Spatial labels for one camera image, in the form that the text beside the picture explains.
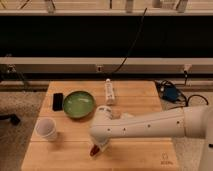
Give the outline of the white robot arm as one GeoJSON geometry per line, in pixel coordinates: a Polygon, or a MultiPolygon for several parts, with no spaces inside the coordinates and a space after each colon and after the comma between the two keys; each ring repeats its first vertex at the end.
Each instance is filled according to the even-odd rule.
{"type": "Polygon", "coordinates": [[[199,171],[213,171],[213,107],[180,107],[141,116],[112,118],[112,109],[99,106],[89,134],[103,150],[111,138],[188,137],[205,140],[199,171]]]}

